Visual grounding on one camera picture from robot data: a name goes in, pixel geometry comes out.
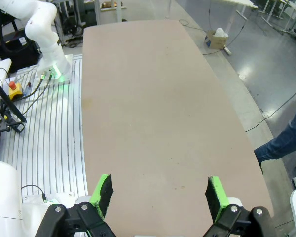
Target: red button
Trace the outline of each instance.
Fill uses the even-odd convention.
[[[16,85],[15,85],[14,81],[11,81],[11,82],[9,83],[9,87],[10,87],[12,90],[15,90],[15,89],[16,89]]]

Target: black cable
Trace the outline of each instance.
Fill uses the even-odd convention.
[[[229,47],[229,45],[231,45],[231,44],[235,41],[235,39],[240,35],[241,31],[242,31],[243,28],[245,27],[245,25],[246,25],[246,23],[241,27],[241,30],[240,30],[239,33],[235,36],[235,38],[233,38],[233,40],[232,40],[228,45],[226,45],[223,49]],[[220,49],[220,50],[215,51],[215,52],[212,52],[212,53],[203,53],[203,55],[209,55],[209,54],[218,53],[218,52],[222,51],[223,49]]]
[[[200,30],[200,31],[206,32],[205,30],[203,30],[201,28],[189,26],[189,22],[187,20],[185,20],[185,19],[180,19],[179,22],[181,23],[181,25],[183,25],[185,27],[189,27],[189,28],[192,28],[192,29],[196,29],[196,30]]]
[[[69,42],[67,44],[64,45],[64,47],[68,47],[68,48],[77,48],[77,47],[82,47],[82,45],[80,44],[83,44],[83,41],[80,41],[80,42]]]
[[[5,70],[5,72],[6,72],[6,75],[7,75],[7,76],[8,76],[8,78],[9,78],[9,82],[11,82],[10,75],[9,75],[8,71],[7,71],[5,68],[0,68],[0,69],[3,69],[3,70]]]
[[[290,220],[290,221],[288,221],[288,222],[285,222],[285,223],[283,223],[283,224],[281,224],[281,225],[278,225],[278,226],[276,226],[276,227],[274,227],[274,228],[276,229],[277,227],[280,227],[280,226],[285,225],[285,224],[287,224],[287,223],[290,223],[290,222],[292,222],[292,221],[294,221],[294,219],[292,219],[292,220]]]
[[[27,95],[27,96],[24,96],[24,97],[21,97],[21,98],[18,98],[18,99],[16,99],[16,100],[12,100],[12,101],[13,101],[13,102],[17,102],[17,101],[24,100],[24,99],[29,98],[30,96],[34,95],[35,92],[37,92],[37,90],[38,90],[38,88],[39,88],[39,86],[41,85],[42,82],[43,82],[43,80],[41,79],[41,80],[39,81],[39,84],[37,85],[37,87],[35,88],[35,90],[34,90],[31,94],[29,94],[29,95]]]
[[[46,89],[48,88],[48,84],[49,84],[49,82],[50,82],[50,80],[51,80],[51,78],[52,78],[52,75],[50,75],[49,76],[49,79],[48,79],[48,82],[47,82],[47,84],[46,84],[46,86],[45,86],[45,88],[44,88],[44,90],[43,90],[43,92],[32,102],[32,104],[25,110],[25,112],[24,113],[22,113],[23,115],[25,115],[27,112],[28,112],[28,110],[30,109],[30,107],[32,107],[32,105],[42,96],[42,94],[44,94],[44,92],[46,91]]]
[[[273,113],[271,113],[268,117],[264,118],[263,120],[261,120],[256,126],[250,128],[249,130],[247,130],[246,132],[251,131],[252,129],[256,128],[257,126],[259,126],[263,121],[267,120],[268,118],[270,118],[273,114],[275,114],[277,111],[279,111],[284,105],[286,105],[287,102],[289,102],[294,96],[296,95],[296,92],[287,100],[284,102],[283,105],[281,105],[277,110],[275,110]]]
[[[223,49],[229,47],[229,46],[235,41],[235,39],[240,35],[240,33],[242,32],[243,28],[245,28],[245,25],[246,25],[246,23],[248,22],[248,20],[249,20],[251,14],[252,14],[252,12],[251,12],[250,15],[248,16],[246,22],[243,24],[243,26],[241,27],[239,33],[235,36],[235,38],[233,38],[232,41],[231,41],[227,46],[225,46]],[[212,52],[212,53],[203,53],[203,55],[210,55],[210,54],[218,53],[218,52],[222,51],[223,49],[220,49],[220,50],[215,51],[215,52]]]
[[[21,187],[21,189],[26,188],[26,187],[28,187],[28,186],[37,187],[37,188],[41,191],[41,196],[42,196],[43,202],[46,202],[46,201],[47,201],[47,198],[46,198],[46,195],[45,195],[43,189],[41,189],[39,186],[37,186],[37,185],[35,185],[35,184],[27,184],[27,185]]]
[[[209,28],[213,31],[213,28],[211,26],[211,6],[212,6],[212,0],[209,1],[209,9],[208,9],[208,23],[209,23]]]

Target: concrete floor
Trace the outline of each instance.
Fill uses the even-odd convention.
[[[186,9],[186,12],[180,5],[178,5],[175,1],[172,1],[172,7],[171,7],[171,14],[170,19],[184,19],[189,22],[189,26],[197,27],[200,26],[204,29],[208,29],[208,26],[206,26],[206,22],[208,22],[208,7],[209,2],[205,1],[199,1],[199,0],[178,0],[180,5]],[[167,4],[168,0],[124,0],[124,5],[127,6],[126,10],[123,10],[123,18],[126,18],[127,20],[151,20],[151,19],[164,19],[167,15]],[[193,4],[202,4],[201,8],[203,11],[200,11],[199,6]],[[219,27],[220,23],[218,20],[216,20],[216,14],[221,13],[222,17],[228,17],[229,10],[231,9],[231,6],[225,6],[224,9],[220,9],[220,12],[215,12],[216,8],[219,7],[218,3],[212,3],[212,19],[211,19],[211,25],[213,28]],[[103,12],[101,13],[101,21],[102,23],[112,23],[116,21],[116,12]],[[236,22],[232,27],[232,30],[230,32],[230,38],[232,38],[238,30],[240,30],[243,21],[241,21],[242,18],[238,19],[236,17]],[[195,44],[199,47],[201,53],[208,53],[213,52],[216,50],[208,49],[206,45],[204,45],[203,40],[205,38],[205,33],[202,30],[196,30],[192,28],[186,28],[188,33],[190,34],[191,38],[194,40]],[[266,34],[271,32],[272,30],[265,30]],[[246,56],[245,51],[243,54],[240,54],[237,52],[236,47],[233,48],[233,46],[238,45],[238,41],[242,41],[245,39],[242,39],[242,37],[246,35],[243,32],[241,33],[241,36],[235,40],[233,45],[230,46],[230,49],[233,51],[232,57],[235,58],[234,60],[243,61],[244,68],[246,63],[248,65],[251,65],[251,62],[254,62],[253,59],[250,58],[250,54],[248,53],[248,56]],[[73,53],[78,54],[81,53],[82,48],[65,48],[65,53]],[[233,63],[228,60],[230,58],[227,58],[224,56],[222,52],[218,52],[211,55],[205,56],[209,65],[212,67],[214,73],[218,77],[218,79],[221,81],[222,86],[225,89],[225,93],[229,97],[240,122],[242,123],[244,130],[247,130],[260,120],[263,119],[263,116],[259,110],[259,107],[256,105],[254,99],[250,95],[249,91],[247,90],[246,82],[242,82],[242,78],[239,77],[239,72],[235,70]],[[264,144],[268,140],[272,139],[272,133],[270,132],[266,122],[263,122],[259,127],[256,129],[250,131],[247,133],[248,139],[252,144],[252,148],[255,149],[258,146]],[[287,173],[285,171],[285,167],[283,165],[283,162],[281,160],[278,161],[268,161],[264,162],[262,165],[263,171],[264,171],[264,178],[267,183],[267,186],[269,188],[270,197],[272,199],[273,207],[274,207],[274,225],[280,225],[284,222],[292,220],[292,212],[290,208],[290,194],[292,191],[292,187],[290,184],[290,180],[287,177]],[[294,223],[291,222],[289,224],[283,225],[281,227],[276,228],[278,232],[279,237],[287,236],[286,233],[289,232],[291,228],[293,228]]]

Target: slotted metal base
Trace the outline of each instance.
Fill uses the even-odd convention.
[[[1,135],[0,160],[21,174],[22,186],[35,184],[47,194],[74,192],[87,194],[81,121],[82,55],[73,57],[69,84],[50,85],[26,113],[24,131]],[[17,80],[25,88],[33,83],[36,66],[18,71]],[[24,112],[43,92],[16,103]],[[38,194],[35,187],[22,190],[22,196]]]

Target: table leg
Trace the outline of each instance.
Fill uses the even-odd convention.
[[[246,10],[246,6],[243,6],[241,12],[238,11],[238,10],[236,10],[236,12],[237,12],[237,13],[238,13],[243,19],[247,20],[247,18],[246,18],[245,15],[244,15],[245,10]]]
[[[100,19],[101,10],[100,10],[99,0],[94,0],[94,11],[95,11],[95,18],[97,20],[97,25],[100,25],[101,24],[101,19]]]
[[[294,19],[294,23],[293,23],[293,25],[292,25],[292,27],[291,27],[291,31],[293,31],[293,30],[294,30],[294,28],[295,28],[295,25],[296,25],[296,17],[295,17],[295,19]]]
[[[267,2],[266,2],[266,5],[265,5],[265,7],[264,7],[264,9],[263,9],[263,11],[260,11],[260,12],[262,12],[262,13],[265,13],[265,11],[266,11],[266,8],[267,8],[267,6],[268,6],[268,3],[270,2],[270,0],[267,0]]]
[[[225,29],[225,32],[226,32],[227,34],[229,33],[230,28],[231,28],[231,25],[232,25],[232,23],[233,23],[233,20],[234,20],[234,18],[235,18],[236,10],[237,10],[237,5],[235,4],[235,5],[233,6],[232,13],[231,13],[231,15],[230,15],[230,17],[229,17],[229,19],[228,19],[228,24],[227,24],[226,29]]]
[[[265,21],[270,27],[273,27],[273,26],[271,25],[271,23],[269,23],[269,20],[270,20],[272,14],[273,14],[273,10],[274,10],[274,8],[275,8],[276,3],[277,3],[277,0],[274,2],[273,6],[272,6],[272,9],[271,9],[271,11],[270,11],[270,13],[269,13],[267,19],[265,19],[264,17],[262,17],[262,19],[263,19],[263,20],[264,20],[264,21]]]
[[[278,18],[281,18],[281,15],[282,15],[282,13],[283,13],[283,11],[284,11],[284,8],[285,8],[286,4],[283,4],[283,8],[282,8],[281,13],[280,13],[280,15],[278,16]]]
[[[236,10],[237,10],[237,4],[235,4],[235,5],[233,6],[232,13],[231,13],[231,15],[230,15],[230,17],[229,17],[228,24],[227,24],[226,29],[225,29],[225,32],[226,32],[227,34],[229,33],[230,28],[231,28],[231,25],[232,25],[232,23],[233,23],[233,20],[234,20],[234,18],[235,18],[235,15],[236,15],[236,12],[237,12]],[[231,51],[230,51],[227,47],[225,47],[224,50],[225,50],[225,52],[226,52],[228,55],[231,55]]]
[[[284,28],[284,31],[287,30],[287,27],[288,27],[288,24],[290,23],[290,21],[291,21],[291,17],[289,17],[289,19],[288,19],[288,21],[287,21],[287,23],[286,23],[286,26],[285,26],[285,28]]]
[[[78,24],[80,24],[81,25],[81,16],[80,16],[80,9],[79,9],[79,3],[78,3],[78,1],[77,0],[74,0],[75,1],[75,4],[76,4],[76,6],[77,6],[77,13],[78,13]]]
[[[121,0],[117,0],[117,22],[122,22],[122,5]]]
[[[169,0],[169,4],[168,4],[168,14],[166,15],[166,18],[169,18],[169,17],[170,17],[171,3],[172,3],[172,0]]]

